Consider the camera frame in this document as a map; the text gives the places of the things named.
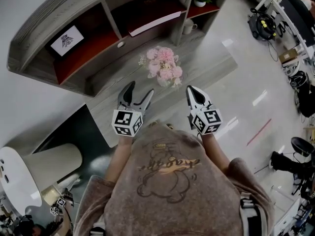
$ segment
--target cardboard box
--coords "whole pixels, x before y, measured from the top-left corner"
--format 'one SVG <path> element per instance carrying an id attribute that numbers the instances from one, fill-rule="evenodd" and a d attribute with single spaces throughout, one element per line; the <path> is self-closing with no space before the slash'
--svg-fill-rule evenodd
<path id="1" fill-rule="evenodd" d="M 289 61 L 296 59 L 297 56 L 298 56 L 297 51 L 294 48 L 292 48 L 292 49 L 282 53 L 279 56 L 279 60 L 280 60 L 281 64 L 284 64 L 286 62 L 289 62 Z"/>

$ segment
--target white mug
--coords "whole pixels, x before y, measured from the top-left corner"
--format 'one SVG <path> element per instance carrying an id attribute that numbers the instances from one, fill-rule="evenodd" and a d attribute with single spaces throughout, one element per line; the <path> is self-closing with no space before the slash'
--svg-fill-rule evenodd
<path id="1" fill-rule="evenodd" d="M 197 25 L 193 23 L 193 20 L 186 19 L 184 23 L 184 30 L 183 34 L 187 35 L 190 34 L 192 30 L 196 29 Z"/>

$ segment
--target black monitor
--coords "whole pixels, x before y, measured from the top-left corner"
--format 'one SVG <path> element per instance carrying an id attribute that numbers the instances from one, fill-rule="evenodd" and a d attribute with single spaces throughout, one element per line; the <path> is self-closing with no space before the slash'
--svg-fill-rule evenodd
<path id="1" fill-rule="evenodd" d="M 282 0 L 280 5 L 306 41 L 306 46 L 315 45 L 312 31 L 312 28 L 315 29 L 315 19 L 305 4 L 301 0 Z"/>

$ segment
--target framed picture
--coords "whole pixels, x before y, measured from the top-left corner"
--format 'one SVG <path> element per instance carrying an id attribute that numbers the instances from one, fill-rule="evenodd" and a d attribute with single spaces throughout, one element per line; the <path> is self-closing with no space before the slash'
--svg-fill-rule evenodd
<path id="1" fill-rule="evenodd" d="M 63 34 L 54 37 L 53 43 L 50 42 L 49 45 L 62 57 L 83 39 L 84 37 L 77 27 L 71 26 Z"/>

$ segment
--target brown shirt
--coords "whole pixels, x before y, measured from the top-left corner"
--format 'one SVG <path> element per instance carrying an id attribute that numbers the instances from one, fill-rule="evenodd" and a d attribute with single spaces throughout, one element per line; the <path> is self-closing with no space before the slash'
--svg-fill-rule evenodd
<path id="1" fill-rule="evenodd" d="M 134 142 L 116 185 L 91 178 L 74 235 L 88 236 L 104 214 L 107 236 L 242 236 L 240 192 L 264 208 L 270 231 L 273 206 L 242 159 L 225 176 L 196 137 L 156 125 Z"/>

